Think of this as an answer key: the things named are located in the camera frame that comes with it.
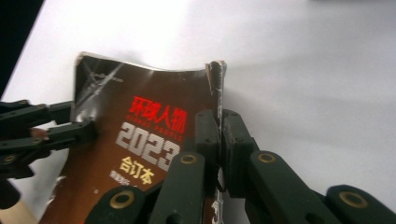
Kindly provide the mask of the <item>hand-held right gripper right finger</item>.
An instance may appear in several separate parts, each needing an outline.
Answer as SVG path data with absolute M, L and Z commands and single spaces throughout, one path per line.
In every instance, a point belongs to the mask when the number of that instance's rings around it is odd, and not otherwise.
M 259 149 L 242 117 L 222 118 L 225 186 L 243 198 L 253 224 L 341 224 L 317 194 L 277 154 Z

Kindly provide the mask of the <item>thick magazine with red title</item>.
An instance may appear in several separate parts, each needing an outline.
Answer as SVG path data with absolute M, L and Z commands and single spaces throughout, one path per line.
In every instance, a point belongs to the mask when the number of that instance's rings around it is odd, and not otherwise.
M 191 150 L 198 129 L 221 125 L 227 65 L 163 70 L 84 52 L 75 69 L 75 121 L 97 137 L 69 151 L 39 224 L 122 224 L 132 208 L 114 208 L 134 193 L 137 224 L 147 224 L 172 159 Z

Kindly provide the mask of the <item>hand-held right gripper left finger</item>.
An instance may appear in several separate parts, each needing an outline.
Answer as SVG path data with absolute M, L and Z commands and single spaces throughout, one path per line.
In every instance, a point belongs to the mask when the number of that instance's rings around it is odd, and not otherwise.
M 213 112 L 198 112 L 194 137 L 172 159 L 148 224 L 204 224 L 205 198 L 216 191 L 219 148 Z

